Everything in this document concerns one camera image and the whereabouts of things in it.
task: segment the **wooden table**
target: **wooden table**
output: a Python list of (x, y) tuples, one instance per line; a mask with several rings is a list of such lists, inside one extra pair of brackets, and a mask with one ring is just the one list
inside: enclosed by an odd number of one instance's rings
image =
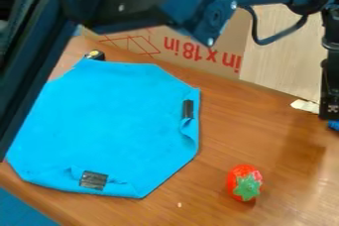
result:
[[(0, 185), (8, 191), (62, 225), (339, 225), (338, 135), (292, 109), (293, 97), (82, 37), (67, 47), (54, 76), (92, 49), (110, 60), (155, 62), (201, 88), (197, 157), (142, 200), (46, 189), (22, 182), (4, 163)], [(256, 204), (225, 192), (226, 172), (237, 164), (255, 165), (265, 178)]]

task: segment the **cable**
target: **cable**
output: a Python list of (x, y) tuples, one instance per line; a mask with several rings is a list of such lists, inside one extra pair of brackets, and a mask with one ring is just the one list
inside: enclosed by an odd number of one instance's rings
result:
[(297, 21), (293, 26), (273, 35), (265, 39), (259, 39), (258, 37), (258, 17), (254, 9), (250, 6), (242, 7), (247, 12), (249, 12), (253, 18), (253, 24), (252, 24), (252, 38), (254, 42), (256, 42), (259, 46), (266, 46), (269, 45), (279, 39), (282, 39), (289, 34), (292, 34), (293, 32), (299, 30), (302, 26), (304, 26), (307, 23), (308, 15), (302, 16), (299, 21)]

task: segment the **red strawberry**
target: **red strawberry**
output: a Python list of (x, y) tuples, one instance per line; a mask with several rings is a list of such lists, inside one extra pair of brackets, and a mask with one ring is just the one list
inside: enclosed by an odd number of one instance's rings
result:
[(226, 184), (228, 193), (233, 198), (251, 201), (262, 191), (263, 177), (255, 167), (239, 165), (228, 172)]

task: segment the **blue towel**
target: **blue towel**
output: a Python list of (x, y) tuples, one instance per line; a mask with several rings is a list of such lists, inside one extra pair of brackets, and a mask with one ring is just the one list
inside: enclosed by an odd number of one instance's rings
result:
[[(45, 85), (7, 160), (45, 187), (145, 197), (196, 155), (199, 94), (154, 64), (83, 59)], [(79, 185), (87, 170), (108, 175), (103, 190)]]
[(339, 121), (336, 120), (328, 121), (328, 127), (335, 131), (339, 131)]

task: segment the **cardboard box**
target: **cardboard box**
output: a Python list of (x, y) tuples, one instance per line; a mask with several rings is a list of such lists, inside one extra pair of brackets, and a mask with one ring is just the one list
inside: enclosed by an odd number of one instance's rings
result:
[(138, 55), (154, 57), (237, 79), (240, 74), (250, 24), (249, 15), (243, 10), (238, 10), (212, 49), (168, 27), (100, 36), (83, 28), (81, 34), (103, 44), (129, 50)]

